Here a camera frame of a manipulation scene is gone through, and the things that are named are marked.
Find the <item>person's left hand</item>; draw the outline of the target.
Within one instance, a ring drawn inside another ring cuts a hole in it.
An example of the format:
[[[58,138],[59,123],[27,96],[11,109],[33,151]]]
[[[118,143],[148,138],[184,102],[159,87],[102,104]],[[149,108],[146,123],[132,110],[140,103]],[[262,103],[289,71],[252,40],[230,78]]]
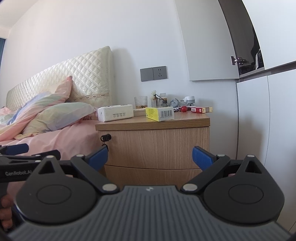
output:
[[[13,226],[11,208],[14,205],[14,200],[10,194],[6,194],[1,198],[0,219],[4,231],[7,231]]]

